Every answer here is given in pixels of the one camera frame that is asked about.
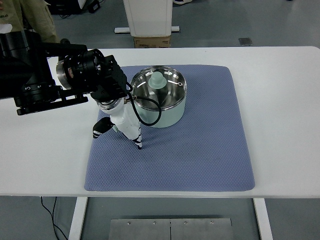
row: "person's leg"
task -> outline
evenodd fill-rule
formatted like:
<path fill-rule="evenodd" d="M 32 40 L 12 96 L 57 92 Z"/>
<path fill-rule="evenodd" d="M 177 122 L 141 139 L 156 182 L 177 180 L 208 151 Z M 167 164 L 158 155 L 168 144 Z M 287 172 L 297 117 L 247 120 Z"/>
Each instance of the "person's leg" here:
<path fill-rule="evenodd" d="M 11 24 L 12 32 L 22 31 L 22 12 L 19 0 L 2 0 L 0 10 L 0 24 Z"/>
<path fill-rule="evenodd" d="M 24 17 L 46 43 L 59 43 L 54 20 L 44 0 L 19 0 Z"/>

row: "blue textured cloth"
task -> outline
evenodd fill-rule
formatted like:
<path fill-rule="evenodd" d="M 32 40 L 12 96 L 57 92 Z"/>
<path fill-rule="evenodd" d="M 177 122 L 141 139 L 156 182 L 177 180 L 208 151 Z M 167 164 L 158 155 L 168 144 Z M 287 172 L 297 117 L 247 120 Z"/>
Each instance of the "blue textured cloth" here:
<path fill-rule="evenodd" d="M 173 65 L 187 84 L 184 115 L 166 128 L 142 125 L 142 150 L 113 130 L 93 139 L 87 191 L 247 191 L 255 186 L 228 68 Z M 123 67 L 128 82 L 144 66 Z M 106 114 L 99 111 L 98 120 Z"/>

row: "black wire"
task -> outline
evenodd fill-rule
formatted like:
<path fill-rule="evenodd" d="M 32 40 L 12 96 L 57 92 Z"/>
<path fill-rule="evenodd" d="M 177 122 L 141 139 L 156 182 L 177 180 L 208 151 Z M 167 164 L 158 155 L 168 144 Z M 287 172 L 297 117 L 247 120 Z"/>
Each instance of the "black wire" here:
<path fill-rule="evenodd" d="M 57 203 L 57 197 L 55 197 L 55 200 L 54 200 L 54 205 L 53 205 L 53 210 L 52 210 L 52 213 L 50 212 L 50 210 L 48 208 L 46 208 L 46 206 L 44 205 L 43 203 L 43 197 L 41 197 L 41 205 L 45 208 L 45 210 L 48 211 L 48 213 L 50 214 L 51 216 L 51 220 L 52 220 L 52 225 L 53 225 L 53 230 L 54 230 L 54 235 L 56 237 L 56 239 L 59 240 L 59 237 L 57 235 L 57 232 L 56 232 L 56 228 L 59 229 L 59 231 L 62 233 L 62 235 L 64 236 L 64 238 L 66 240 L 68 240 L 67 236 L 64 234 L 64 232 L 61 230 L 60 227 L 58 227 L 56 224 L 55 224 L 55 221 L 54 221 L 54 214 L 55 214 L 55 208 L 56 208 L 56 203 Z"/>
<path fill-rule="evenodd" d="M 130 83 L 126 82 L 126 85 L 129 87 L 129 92 L 132 92 L 132 90 L 134 89 Z"/>
<path fill-rule="evenodd" d="M 161 107 L 160 107 L 160 104 L 159 104 L 159 103 L 157 103 L 155 100 L 153 100 L 153 99 L 151 99 L 151 98 L 147 98 L 147 97 L 143 97 L 143 96 L 137 96 L 137 97 L 136 97 L 137 99 L 147 100 L 147 101 L 150 101 L 150 102 L 154 103 L 154 104 L 157 106 L 158 110 L 159 110 L 158 118 L 157 118 L 154 122 L 147 123 L 147 122 L 143 121 L 143 120 L 141 119 L 141 117 L 139 116 L 139 113 L 138 113 L 138 111 L 137 111 L 137 109 L 136 109 L 136 106 L 135 106 L 134 98 L 132 97 L 132 95 L 131 95 L 130 92 L 128 92 L 128 95 L 129 95 L 129 98 L 130 98 L 130 101 L 131 101 L 131 104 L 132 104 L 133 111 L 134 111 L 136 117 L 139 119 L 139 121 L 140 121 L 143 125 L 153 126 L 153 125 L 155 125 L 157 122 L 159 122 L 159 120 L 160 120 L 160 118 L 161 118 Z"/>

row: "floor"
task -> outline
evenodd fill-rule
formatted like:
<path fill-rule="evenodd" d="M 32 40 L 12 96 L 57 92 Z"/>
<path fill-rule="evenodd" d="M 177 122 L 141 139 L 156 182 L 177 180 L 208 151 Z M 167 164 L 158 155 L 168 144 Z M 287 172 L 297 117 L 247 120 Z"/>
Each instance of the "floor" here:
<path fill-rule="evenodd" d="M 239 38 L 251 38 L 256 47 L 320 48 L 319 16 L 318 0 L 193 0 L 174 5 L 172 25 L 180 26 L 180 33 L 172 34 L 171 47 L 242 47 Z M 131 35 L 114 34 L 116 27 L 128 27 L 120 0 L 103 1 L 94 14 L 84 12 L 65 19 L 54 15 L 53 19 L 58 35 L 73 44 L 85 44 L 89 49 L 134 47 Z M 51 210 L 54 201 L 54 197 L 43 199 Z M 320 238 L 320 199 L 265 202 L 274 240 Z M 67 236 L 75 203 L 75 197 L 58 197 L 55 207 L 55 223 Z M 259 239 L 252 207 L 249 199 L 90 198 L 82 239 L 108 239 L 111 218 L 143 216 L 230 217 L 239 224 L 234 239 Z M 0 239 L 56 239 L 40 197 L 0 196 Z"/>

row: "lid knob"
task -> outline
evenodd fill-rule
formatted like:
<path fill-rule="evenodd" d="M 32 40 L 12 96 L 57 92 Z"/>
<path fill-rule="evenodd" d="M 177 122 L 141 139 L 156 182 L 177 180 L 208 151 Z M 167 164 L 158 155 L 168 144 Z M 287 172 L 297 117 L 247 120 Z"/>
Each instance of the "lid knob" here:
<path fill-rule="evenodd" d="M 161 72 L 155 71 L 154 73 L 152 73 L 152 75 L 148 81 L 148 84 L 153 89 L 162 89 L 164 86 L 167 85 L 167 80 L 162 75 Z"/>

